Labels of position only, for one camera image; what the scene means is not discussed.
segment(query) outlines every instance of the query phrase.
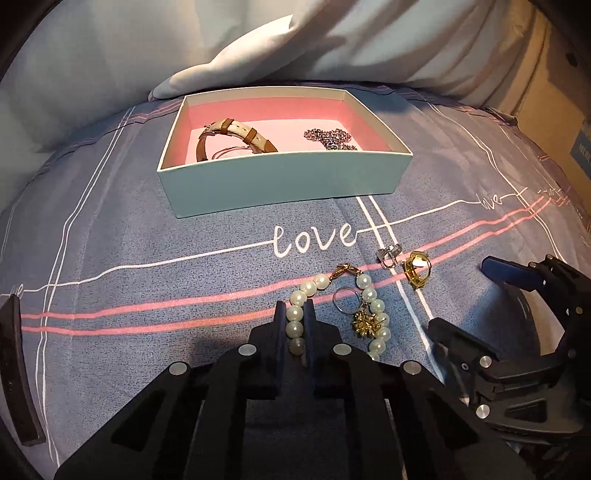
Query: gold ring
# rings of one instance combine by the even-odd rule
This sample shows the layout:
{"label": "gold ring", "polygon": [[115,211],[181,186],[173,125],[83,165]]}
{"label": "gold ring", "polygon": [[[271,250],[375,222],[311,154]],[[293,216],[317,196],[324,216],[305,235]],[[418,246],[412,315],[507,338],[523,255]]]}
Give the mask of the gold ring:
{"label": "gold ring", "polygon": [[[417,269],[423,268],[427,268],[427,273],[420,275],[417,272]],[[402,269],[404,270],[408,282],[415,290],[424,287],[425,283],[427,283],[427,279],[431,276],[431,261],[429,260],[429,255],[425,252],[420,252],[419,250],[410,252],[408,258],[402,263]]]}

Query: pearl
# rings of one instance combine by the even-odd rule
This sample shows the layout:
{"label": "pearl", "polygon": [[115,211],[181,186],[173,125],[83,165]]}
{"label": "pearl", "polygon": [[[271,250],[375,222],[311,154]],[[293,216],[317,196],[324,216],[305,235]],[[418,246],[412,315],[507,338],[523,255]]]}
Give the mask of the pearl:
{"label": "pearl", "polygon": [[361,290],[365,290],[368,287],[371,287],[371,277],[367,275],[367,273],[362,273],[357,277],[355,283]]}
{"label": "pearl", "polygon": [[361,293],[361,298],[365,302],[372,302],[378,298],[378,292],[374,288],[368,287]]}
{"label": "pearl", "polygon": [[290,303],[292,305],[297,305],[298,307],[303,307],[307,299],[308,297],[301,290],[296,290],[290,295]]}
{"label": "pearl", "polygon": [[285,316],[290,322],[299,322],[304,317],[304,310],[297,305],[292,305],[285,311]]}
{"label": "pearl", "polygon": [[300,322],[288,322],[285,332],[289,338],[298,338],[304,334],[304,326]]}
{"label": "pearl", "polygon": [[316,288],[318,288],[318,290],[324,290],[330,285],[330,279],[328,278],[328,275],[319,273],[314,277],[314,283],[316,284]]}
{"label": "pearl", "polygon": [[369,304],[369,309],[372,313],[382,313],[386,308],[384,302],[380,299],[375,299],[372,303]]}
{"label": "pearl", "polygon": [[303,338],[292,338],[290,340],[290,352],[294,355],[302,355],[306,350],[306,343]]}
{"label": "pearl", "polygon": [[388,327],[381,327],[377,332],[375,332],[375,337],[387,342],[392,337],[392,333]]}
{"label": "pearl", "polygon": [[314,293],[316,293],[316,284],[311,280],[307,280],[302,285],[300,285],[300,290],[307,296],[311,297]]}
{"label": "pearl", "polygon": [[379,339],[379,338],[372,340],[371,343],[369,344],[369,351],[376,352],[378,355],[380,355],[381,353],[384,353],[386,351],[386,342],[384,342],[382,339]]}
{"label": "pearl", "polygon": [[388,316],[387,313],[378,313],[375,316],[376,320],[382,325],[382,327],[387,327],[388,324],[390,323],[390,317]]}

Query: bracelet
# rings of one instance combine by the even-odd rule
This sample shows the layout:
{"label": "bracelet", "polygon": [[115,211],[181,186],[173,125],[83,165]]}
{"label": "bracelet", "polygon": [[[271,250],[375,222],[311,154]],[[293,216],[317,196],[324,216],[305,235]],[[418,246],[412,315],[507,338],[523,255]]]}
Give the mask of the bracelet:
{"label": "bracelet", "polygon": [[[313,297],[318,290],[325,290],[335,280],[345,273],[355,275],[355,283],[362,290],[361,298],[352,288],[342,287],[333,294],[333,303],[341,313],[353,317],[351,326],[359,337],[370,337],[373,340],[369,343],[368,355],[379,361],[379,356],[386,350],[386,342],[392,334],[388,329],[390,317],[384,313],[385,304],[378,298],[378,293],[372,285],[372,280],[367,273],[363,273],[351,264],[339,264],[330,275],[320,273],[312,280],[306,280],[300,285],[300,289],[290,295],[290,306],[285,310],[287,325],[285,332],[290,338],[289,349],[294,355],[302,355],[306,351],[306,343],[302,338],[304,326],[301,320],[304,317],[302,307],[309,297]],[[359,299],[359,307],[353,312],[346,312],[336,304],[336,295],[340,290],[353,290]]]}
{"label": "bracelet", "polygon": [[236,151],[236,150],[250,150],[250,147],[247,147],[247,146],[244,146],[244,147],[237,146],[237,147],[223,148],[223,149],[215,152],[212,155],[212,160],[215,160],[216,158],[222,158],[226,153],[233,152],[233,151]]}
{"label": "bracelet", "polygon": [[210,125],[205,125],[205,130],[199,135],[199,142],[197,142],[197,148],[195,149],[195,156],[198,162],[207,160],[207,154],[205,152],[205,141],[207,137],[218,134],[240,138],[253,153],[271,153],[277,151],[275,146],[254,128],[237,122],[233,118],[226,118],[225,120],[218,120]]}

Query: silver chain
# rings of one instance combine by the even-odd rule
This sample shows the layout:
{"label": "silver chain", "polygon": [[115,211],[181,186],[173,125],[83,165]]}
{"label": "silver chain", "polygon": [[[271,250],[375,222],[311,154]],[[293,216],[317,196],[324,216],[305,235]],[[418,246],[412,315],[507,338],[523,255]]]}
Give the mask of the silver chain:
{"label": "silver chain", "polygon": [[322,143],[326,150],[357,150],[357,147],[353,145],[346,145],[351,141],[351,134],[340,128],[331,131],[313,128],[304,132],[304,138]]}

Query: screw head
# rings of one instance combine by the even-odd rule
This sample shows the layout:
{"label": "screw head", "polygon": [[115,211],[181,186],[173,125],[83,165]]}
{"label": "screw head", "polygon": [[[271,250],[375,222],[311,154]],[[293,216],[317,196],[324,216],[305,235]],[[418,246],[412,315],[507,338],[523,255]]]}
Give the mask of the screw head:
{"label": "screw head", "polygon": [[478,405],[478,408],[476,409],[476,416],[479,419],[484,420],[490,414],[491,414],[491,408],[486,403]]}
{"label": "screw head", "polygon": [[168,367],[168,373],[174,375],[175,377],[182,375],[187,371],[187,364],[184,362],[175,362],[170,367]]}
{"label": "screw head", "polygon": [[422,370],[421,364],[414,361],[406,362],[402,368],[409,375],[417,375]]}
{"label": "screw head", "polygon": [[242,356],[251,356],[256,353],[256,347],[250,343],[245,343],[238,347],[238,353]]}
{"label": "screw head", "polygon": [[336,353],[337,355],[349,355],[351,353],[352,349],[349,345],[347,345],[346,343],[337,343],[334,347],[333,347],[333,352]]}
{"label": "screw head", "polygon": [[479,363],[482,368],[489,368],[492,365],[492,358],[488,355],[482,356]]}

